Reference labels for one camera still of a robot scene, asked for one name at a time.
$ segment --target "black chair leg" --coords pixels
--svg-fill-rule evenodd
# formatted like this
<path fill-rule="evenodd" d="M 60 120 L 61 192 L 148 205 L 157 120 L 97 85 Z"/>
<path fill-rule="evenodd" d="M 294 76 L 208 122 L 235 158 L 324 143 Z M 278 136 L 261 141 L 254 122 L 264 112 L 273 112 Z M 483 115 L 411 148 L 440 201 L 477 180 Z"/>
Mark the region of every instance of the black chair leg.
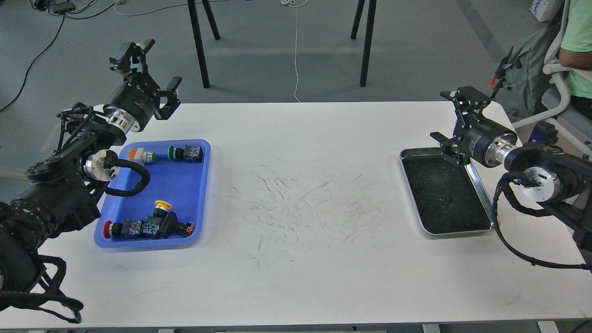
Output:
<path fill-rule="evenodd" d="M 362 19 L 362 11 L 364 10 L 364 2 L 365 0 L 358 0 L 358 8 L 356 9 L 356 17 L 353 18 L 353 27 L 352 27 L 352 39 L 356 39 L 358 35 L 358 27 L 360 26 L 360 20 Z"/>
<path fill-rule="evenodd" d="M 187 0 L 187 7 L 189 7 L 189 17 L 191 19 L 191 27 L 193 28 L 193 38 L 195 40 L 195 48 L 197 49 L 197 59 L 200 63 L 201 80 L 204 83 L 204 88 L 207 89 L 210 87 L 210 78 L 208 77 L 208 67 L 205 64 L 204 45 L 201 41 L 200 22 L 197 18 L 195 0 Z"/>
<path fill-rule="evenodd" d="M 362 55 L 362 74 L 360 75 L 360 87 L 366 86 L 366 77 L 368 76 L 368 63 L 370 61 L 370 46 L 372 45 L 372 32 L 374 30 L 376 1 L 377 0 L 370 0 L 368 5 L 368 22 L 366 23 L 366 39 L 364 40 L 364 53 Z"/>
<path fill-rule="evenodd" d="M 208 21 L 210 22 L 210 27 L 212 28 L 212 33 L 214 34 L 214 39 L 220 39 L 220 33 L 218 32 L 218 26 L 216 25 L 216 21 L 214 20 L 214 14 L 212 14 L 212 7 L 210 6 L 210 0 L 203 0 L 202 3 L 204 4 L 204 11 L 208 17 Z"/>

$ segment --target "table surface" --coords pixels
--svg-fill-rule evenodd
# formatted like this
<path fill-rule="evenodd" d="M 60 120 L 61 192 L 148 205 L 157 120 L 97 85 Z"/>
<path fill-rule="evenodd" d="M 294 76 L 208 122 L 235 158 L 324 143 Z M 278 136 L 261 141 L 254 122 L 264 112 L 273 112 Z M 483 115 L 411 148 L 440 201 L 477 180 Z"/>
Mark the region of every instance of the table surface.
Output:
<path fill-rule="evenodd" d="M 510 126 L 497 104 L 485 114 Z M 449 102 L 185 104 L 128 143 L 211 144 L 203 229 L 189 247 L 98 248 L 95 224 L 40 252 L 68 267 L 84 327 L 475 322 L 587 318 L 592 274 L 532 267 L 494 232 L 433 239 L 419 227 L 399 153 L 450 135 Z M 502 167 L 477 170 L 490 196 Z M 517 249 L 581 263 L 566 227 L 515 212 Z M 72 327 L 7 309 L 2 328 Z"/>

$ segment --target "gray backpack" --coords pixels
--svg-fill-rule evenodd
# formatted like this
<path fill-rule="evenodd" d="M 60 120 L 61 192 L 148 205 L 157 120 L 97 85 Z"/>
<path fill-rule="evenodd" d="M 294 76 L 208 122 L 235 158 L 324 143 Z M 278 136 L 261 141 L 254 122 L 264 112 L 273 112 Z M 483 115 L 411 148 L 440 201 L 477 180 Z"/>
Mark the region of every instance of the gray backpack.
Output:
<path fill-rule="evenodd" d="M 494 87 L 491 99 L 500 103 L 506 114 L 526 118 L 546 110 L 540 98 L 552 85 L 551 76 L 543 73 L 543 65 L 560 28 L 560 24 L 552 24 L 518 39 L 501 60 L 490 82 Z"/>

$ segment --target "black cable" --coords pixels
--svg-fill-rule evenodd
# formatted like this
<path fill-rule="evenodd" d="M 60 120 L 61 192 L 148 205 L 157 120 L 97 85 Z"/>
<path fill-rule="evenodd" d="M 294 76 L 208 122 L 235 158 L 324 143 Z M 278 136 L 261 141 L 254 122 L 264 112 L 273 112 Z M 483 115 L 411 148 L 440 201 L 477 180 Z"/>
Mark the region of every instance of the black cable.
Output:
<path fill-rule="evenodd" d="M 18 97 L 21 95 L 21 93 L 22 93 L 22 90 L 25 88 L 25 84 L 27 83 L 27 77 L 29 76 L 29 71 L 31 70 L 31 67 L 33 67 L 33 64 L 35 63 L 35 61 L 36 61 L 36 60 L 37 60 L 37 59 L 38 59 L 38 58 L 39 58 L 39 57 L 40 57 L 40 56 L 41 56 L 43 53 L 45 53 L 45 51 L 47 51 L 47 50 L 48 50 L 48 49 L 49 49 L 49 48 L 50 48 L 50 47 L 53 45 L 53 42 L 55 42 L 55 41 L 56 41 L 56 39 L 57 39 L 57 36 L 60 34 L 60 31 L 62 30 L 62 27 L 64 26 L 64 21 L 65 21 L 65 20 L 66 20 L 66 16 L 64 15 L 64 16 L 62 17 L 62 23 L 60 24 L 60 27 L 57 29 L 56 35 L 55 35 L 55 37 L 53 37 L 53 40 L 52 40 L 52 42 L 51 42 L 51 43 L 49 43 L 49 45 L 48 45 L 48 46 L 47 46 L 45 49 L 43 49 L 43 51 L 41 51 L 41 53 L 39 53 L 39 54 L 38 54 L 38 55 L 35 57 L 35 59 L 33 59 L 33 61 L 31 62 L 31 64 L 29 65 L 29 68 L 27 68 L 27 72 L 25 73 L 25 79 L 22 81 L 21 89 L 18 91 L 18 94 L 17 94 L 17 96 L 16 96 L 16 97 L 15 97 L 15 98 L 14 98 L 14 99 L 13 99 L 13 100 L 10 102 L 10 103 L 8 103 L 8 105 L 6 105 L 6 106 L 5 106 L 5 107 L 3 107 L 2 109 L 0 109 L 0 113 L 2 113 L 2 111 L 6 110 L 6 109 L 7 109 L 9 106 L 11 106 L 11 105 L 12 105 L 12 103 L 14 103 L 14 102 L 17 100 L 17 98 L 18 98 Z"/>
<path fill-rule="evenodd" d="M 49 11 L 49 8 L 51 8 L 51 7 L 53 7 L 53 6 L 62 5 L 62 4 L 67 4 L 67 3 L 69 3 L 69 2 L 70 2 L 70 0 L 65 0 L 65 1 L 63 1 L 63 2 L 60 2 L 59 4 L 57 4 L 57 3 L 54 1 L 54 2 L 53 2 L 53 5 L 49 5 L 49 6 L 47 6 L 47 10 Z"/>
<path fill-rule="evenodd" d="M 82 319 L 80 316 L 80 310 L 84 307 L 84 305 L 76 299 L 72 299 L 63 295 L 59 294 L 38 294 L 38 293 L 27 293 L 27 292 L 0 292 L 0 299 L 4 302 L 9 304 L 10 306 L 14 306 L 15 308 L 19 309 L 31 309 L 31 310 L 39 310 L 43 312 L 50 313 L 62 320 L 73 324 L 79 324 Z M 72 311 L 74 314 L 74 318 L 65 317 L 55 311 L 48 310 L 41 308 L 40 306 L 34 305 L 32 303 L 33 300 L 43 300 L 43 301 L 55 301 L 59 302 L 61 305 L 67 307 Z"/>
<path fill-rule="evenodd" d="M 89 121 L 91 121 L 91 118 L 95 115 L 95 112 L 93 109 L 90 109 L 88 111 L 88 115 L 86 116 L 86 118 L 84 118 L 84 120 L 82 120 L 82 122 L 80 123 L 80 125 L 74 130 L 74 132 L 72 132 L 72 135 L 70 135 L 70 137 L 68 138 L 68 140 L 66 140 L 66 142 L 64 143 L 64 145 L 62 147 L 59 147 L 58 150 L 62 150 L 63 147 L 66 147 L 68 144 L 70 144 L 70 142 L 72 142 L 72 140 L 74 140 L 74 138 L 78 135 L 78 133 L 80 133 L 80 131 L 84 128 L 84 126 L 86 126 L 86 124 L 88 124 Z"/>
<path fill-rule="evenodd" d="M 512 189 L 510 187 L 510 183 L 513 180 L 516 179 L 522 179 L 525 177 L 527 177 L 526 175 L 524 176 L 520 176 L 517 175 L 516 172 L 507 172 L 505 173 L 500 181 L 497 183 L 497 187 L 496 187 L 496 193 L 493 196 L 493 202 L 491 203 L 491 209 L 493 211 L 493 227 L 497 233 L 497 236 L 500 238 L 501 242 L 506 246 L 506 248 L 508 248 L 514 255 L 518 256 L 520 259 L 522 260 L 526 260 L 528 261 L 531 265 L 536 266 L 543 266 L 543 267 L 548 267 L 548 268 L 560 268 L 560 269 L 580 269 L 580 270 L 592 270 L 592 265 L 587 265 L 587 264 L 558 264 L 556 262 L 550 262 L 550 261 L 544 261 L 544 260 L 539 260 L 533 257 L 530 257 L 520 251 L 518 251 L 517 249 L 513 248 L 504 238 L 504 236 L 501 233 L 501 229 L 500 229 L 500 222 L 497 219 L 497 202 L 500 199 L 500 195 L 502 193 L 504 193 L 504 195 L 506 197 L 508 196 L 513 196 L 514 193 L 512 192 Z"/>
<path fill-rule="evenodd" d="M 502 179 L 506 179 L 506 181 L 499 182 L 498 185 L 501 186 L 501 191 L 506 196 L 506 199 L 512 206 L 512 208 L 516 209 L 518 212 L 521 212 L 526 215 L 531 215 L 534 217 L 544 217 L 544 216 L 551 216 L 550 212 L 547 212 L 545 209 L 532 209 L 525 206 L 522 206 L 518 201 L 518 198 L 514 195 L 514 191 L 512 191 L 510 187 L 510 183 L 513 181 L 518 181 L 521 185 L 528 186 L 528 187 L 536 187 L 539 184 L 528 176 L 526 176 L 523 172 L 516 171 L 516 172 L 507 172 L 502 176 Z"/>
<path fill-rule="evenodd" d="M 65 114 L 62 114 L 61 121 L 62 121 L 62 123 L 60 125 L 60 140 L 57 143 L 57 149 L 55 152 L 61 150 L 63 143 L 64 143 L 64 133 L 66 133 L 66 115 Z"/>
<path fill-rule="evenodd" d="M 574 328 L 573 331 L 571 331 L 571 333 L 577 333 L 580 330 L 580 328 L 584 327 L 584 325 L 586 325 L 589 322 L 591 321 L 584 321 L 583 323 L 579 324 L 576 328 Z"/>
<path fill-rule="evenodd" d="M 79 13 L 82 13 L 82 12 L 84 12 L 84 11 L 85 11 L 85 10 L 86 10 L 88 7 L 92 6 L 93 4 L 96 4 L 96 0 L 91 0 L 91 1 L 88 3 L 88 5 L 86 5 L 86 6 L 82 7 L 82 8 L 81 8 L 81 9 L 79 9 L 79 10 L 76 10 L 76 11 L 75 11 L 75 14 L 79 14 Z"/>
<path fill-rule="evenodd" d="M 100 11 L 100 12 L 98 12 L 95 15 L 92 15 L 92 16 L 87 16 L 87 17 L 74 17 L 74 16 L 70 16 L 70 15 L 66 15 L 66 16 L 68 18 L 73 18 L 74 20 L 84 20 L 86 18 L 92 18 L 92 17 L 96 17 L 96 16 L 99 16 L 99 15 L 103 14 L 104 12 L 108 11 L 109 8 L 113 7 L 115 4 L 116 4 L 116 2 L 113 2 L 112 5 L 110 5 L 109 7 L 103 9 L 102 11 Z"/>
<path fill-rule="evenodd" d="M 132 197 L 136 194 L 142 192 L 146 186 L 150 183 L 150 173 L 146 170 L 145 167 L 139 165 L 138 163 L 128 161 L 126 159 L 117 159 L 117 154 L 114 152 L 107 152 L 107 154 L 111 155 L 109 158 L 105 158 L 104 167 L 111 168 L 111 167 L 122 167 L 122 168 L 130 168 L 132 171 L 135 171 L 140 175 L 140 180 L 134 188 L 131 190 L 118 190 L 116 188 L 107 187 L 105 193 L 116 196 L 116 197 Z"/>
<path fill-rule="evenodd" d="M 161 11 L 163 9 L 168 9 L 168 8 L 173 8 L 173 7 L 181 7 L 181 6 L 187 6 L 187 4 L 180 4 L 180 5 L 172 5 L 172 6 L 166 6 L 163 8 L 159 8 L 159 9 L 155 9 L 153 11 L 149 11 L 149 12 L 141 12 L 139 14 L 122 14 L 120 12 L 117 11 L 117 5 L 115 5 L 115 12 L 121 16 L 128 16 L 128 17 L 132 17 L 132 16 L 140 16 L 140 15 L 146 15 L 146 14 L 152 14 L 154 12 L 158 12 Z"/>

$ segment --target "stainless steel tray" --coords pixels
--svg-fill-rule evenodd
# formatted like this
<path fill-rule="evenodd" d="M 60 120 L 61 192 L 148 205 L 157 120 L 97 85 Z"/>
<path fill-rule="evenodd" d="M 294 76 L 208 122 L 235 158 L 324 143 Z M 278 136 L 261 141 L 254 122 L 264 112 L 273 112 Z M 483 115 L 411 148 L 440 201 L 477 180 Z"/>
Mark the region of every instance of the stainless steel tray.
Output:
<path fill-rule="evenodd" d="M 439 148 L 405 149 L 400 156 L 423 230 L 433 236 L 492 230 L 491 200 L 473 164 L 452 165 Z"/>

